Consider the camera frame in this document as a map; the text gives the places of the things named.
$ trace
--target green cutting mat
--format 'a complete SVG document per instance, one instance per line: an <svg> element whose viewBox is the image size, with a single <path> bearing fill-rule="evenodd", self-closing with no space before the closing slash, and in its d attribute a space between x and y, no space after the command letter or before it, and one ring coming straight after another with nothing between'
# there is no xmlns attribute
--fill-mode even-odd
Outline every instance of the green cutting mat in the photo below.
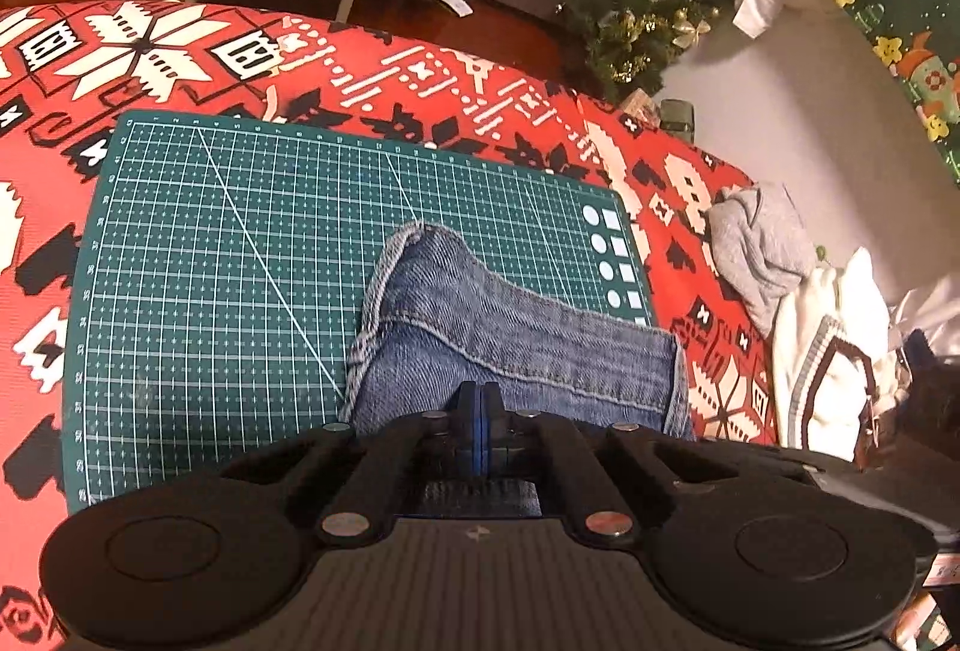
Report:
<svg viewBox="0 0 960 651"><path fill-rule="evenodd" d="M613 191L313 127L124 115L73 284L70 510L336 418L373 264L411 220L524 288L654 322Z"/></svg>

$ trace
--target red tablecloth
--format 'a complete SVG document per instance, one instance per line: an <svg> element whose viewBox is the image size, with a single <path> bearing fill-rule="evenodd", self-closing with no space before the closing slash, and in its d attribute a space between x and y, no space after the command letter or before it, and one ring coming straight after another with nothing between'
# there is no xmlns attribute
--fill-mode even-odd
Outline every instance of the red tablecloth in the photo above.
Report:
<svg viewBox="0 0 960 651"><path fill-rule="evenodd" d="M774 440L764 345L704 240L712 197L749 182L732 166L559 84L382 31L179 2L0 11L0 648L59 639L37 554L65 513L70 284L116 118L147 107L322 125L608 184L635 221L656 316L686 348L698 434Z"/></svg>

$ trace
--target white wall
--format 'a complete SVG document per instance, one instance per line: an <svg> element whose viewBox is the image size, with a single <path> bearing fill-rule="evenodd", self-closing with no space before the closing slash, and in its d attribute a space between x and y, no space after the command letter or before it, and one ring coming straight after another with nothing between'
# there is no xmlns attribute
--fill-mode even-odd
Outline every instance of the white wall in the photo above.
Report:
<svg viewBox="0 0 960 651"><path fill-rule="evenodd" d="M755 181L781 181L841 265L860 245L890 301L960 269L960 190L898 84L827 0L784 10L750 40L723 21L664 74L699 146Z"/></svg>

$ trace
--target gray fabric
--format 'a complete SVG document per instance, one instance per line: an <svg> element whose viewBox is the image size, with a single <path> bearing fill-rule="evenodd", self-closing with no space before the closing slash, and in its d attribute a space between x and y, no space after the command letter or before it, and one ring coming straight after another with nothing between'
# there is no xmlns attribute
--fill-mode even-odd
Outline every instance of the gray fabric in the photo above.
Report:
<svg viewBox="0 0 960 651"><path fill-rule="evenodd" d="M779 183L722 188L707 210L710 249L717 272L743 298L750 320L765 337L776 306L813 270L817 251Z"/></svg>

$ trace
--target jeans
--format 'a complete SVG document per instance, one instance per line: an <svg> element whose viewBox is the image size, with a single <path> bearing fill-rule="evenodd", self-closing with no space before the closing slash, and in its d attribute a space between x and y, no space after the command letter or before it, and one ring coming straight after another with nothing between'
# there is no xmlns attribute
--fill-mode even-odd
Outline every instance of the jeans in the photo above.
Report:
<svg viewBox="0 0 960 651"><path fill-rule="evenodd" d="M672 334L525 291L456 233L405 224L367 288L343 417L371 434L397 416L445 408L464 380L496 381L508 410L693 437Z"/></svg>

